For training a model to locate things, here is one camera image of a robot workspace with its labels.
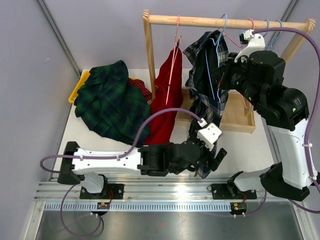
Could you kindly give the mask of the blue hanger with plaid skirt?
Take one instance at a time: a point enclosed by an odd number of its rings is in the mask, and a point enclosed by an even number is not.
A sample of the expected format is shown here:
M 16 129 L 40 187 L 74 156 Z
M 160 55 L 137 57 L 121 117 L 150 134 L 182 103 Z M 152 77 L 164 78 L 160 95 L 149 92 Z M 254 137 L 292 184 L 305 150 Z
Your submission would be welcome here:
M 216 58 L 217 58 L 217 67 L 219 68 L 220 67 L 220 54 L 219 54 L 219 51 L 218 51 L 218 48 L 219 48 L 219 45 L 220 45 L 220 40 L 221 40 L 221 37 L 226 29 L 226 26 L 227 26 L 227 23 L 228 23 L 228 15 L 226 13 L 224 13 L 221 18 L 224 17 L 224 25 L 223 25 L 223 28 L 222 30 L 220 31 L 219 35 L 218 35 L 218 38 L 217 40 L 214 40 L 213 38 L 211 39 L 212 40 L 212 43 L 213 45 L 215 46 L 215 53 L 216 53 Z M 219 90 L 217 89 L 217 92 L 216 92 L 216 96 L 214 94 L 214 91 L 213 91 L 213 86 L 212 86 L 212 81 L 211 81 L 211 77 L 209 76 L 209 80 L 210 80 L 210 88 L 211 88 L 211 92 L 212 92 L 212 96 L 214 99 L 218 99 L 218 102 L 221 103 L 221 98 L 220 98 L 220 93 L 219 93 Z

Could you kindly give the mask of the navy white plaid skirt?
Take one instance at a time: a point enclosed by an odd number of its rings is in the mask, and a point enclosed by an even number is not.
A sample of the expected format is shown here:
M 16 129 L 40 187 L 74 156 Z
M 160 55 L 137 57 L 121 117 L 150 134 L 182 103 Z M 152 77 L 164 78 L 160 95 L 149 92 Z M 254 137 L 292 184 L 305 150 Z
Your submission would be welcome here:
M 185 86 L 193 93 L 195 99 L 190 107 L 190 111 L 195 113 L 207 123 L 214 123 L 220 126 L 221 120 L 228 101 L 229 93 L 227 90 L 219 90 L 220 100 L 213 98 L 210 86 L 210 80 L 213 87 L 213 93 L 216 97 L 217 89 L 214 89 L 213 70 L 218 69 L 216 47 L 212 39 L 217 40 L 220 31 L 207 31 L 198 40 L 190 44 L 183 54 L 192 65 L 188 74 Z M 229 50 L 222 36 L 219 43 L 220 67 L 227 61 Z

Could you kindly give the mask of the red polka dot skirt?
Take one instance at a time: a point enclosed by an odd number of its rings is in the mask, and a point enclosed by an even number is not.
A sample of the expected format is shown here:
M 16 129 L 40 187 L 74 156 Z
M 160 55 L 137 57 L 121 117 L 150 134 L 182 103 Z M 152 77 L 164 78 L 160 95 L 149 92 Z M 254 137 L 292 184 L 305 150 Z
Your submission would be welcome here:
M 152 92 L 146 88 L 145 83 L 142 80 L 138 78 L 129 78 L 128 84 L 140 89 L 146 101 L 150 101 L 152 99 Z

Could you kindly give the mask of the dark green plaid skirt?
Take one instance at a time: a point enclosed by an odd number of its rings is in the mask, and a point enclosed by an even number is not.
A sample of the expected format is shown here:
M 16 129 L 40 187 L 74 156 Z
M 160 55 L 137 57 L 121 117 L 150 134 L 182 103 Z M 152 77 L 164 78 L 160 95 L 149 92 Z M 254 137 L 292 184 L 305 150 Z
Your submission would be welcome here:
M 101 137 L 132 145 L 152 111 L 140 89 L 128 83 L 126 64 L 93 67 L 74 101 L 75 116 Z

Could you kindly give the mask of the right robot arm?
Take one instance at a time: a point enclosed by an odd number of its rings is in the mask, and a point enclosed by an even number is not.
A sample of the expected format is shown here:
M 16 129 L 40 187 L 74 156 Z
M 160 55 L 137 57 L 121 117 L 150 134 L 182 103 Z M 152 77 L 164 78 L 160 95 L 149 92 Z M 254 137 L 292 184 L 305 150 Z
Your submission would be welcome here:
M 300 90 L 283 85 L 286 62 L 276 53 L 259 50 L 243 59 L 231 52 L 213 75 L 221 90 L 240 93 L 265 120 L 279 162 L 263 170 L 236 173 L 228 181 L 227 193 L 239 198 L 247 190 L 265 189 L 275 197 L 301 202 L 310 194 L 313 180 L 320 179 L 305 153 L 307 98 Z

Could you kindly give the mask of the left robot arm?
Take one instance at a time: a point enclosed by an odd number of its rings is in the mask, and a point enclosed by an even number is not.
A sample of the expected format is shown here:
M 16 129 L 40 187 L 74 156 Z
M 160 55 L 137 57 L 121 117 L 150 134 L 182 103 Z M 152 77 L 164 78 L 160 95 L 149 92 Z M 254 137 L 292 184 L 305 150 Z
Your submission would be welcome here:
M 134 148 L 132 151 L 89 151 L 75 141 L 66 144 L 58 183 L 80 185 L 80 198 L 86 200 L 122 199 L 124 185 L 109 183 L 103 172 L 140 174 L 150 177 L 178 175 L 183 171 L 196 172 L 204 165 L 211 171 L 227 155 L 221 148 L 213 155 L 203 141 L 164 143 Z

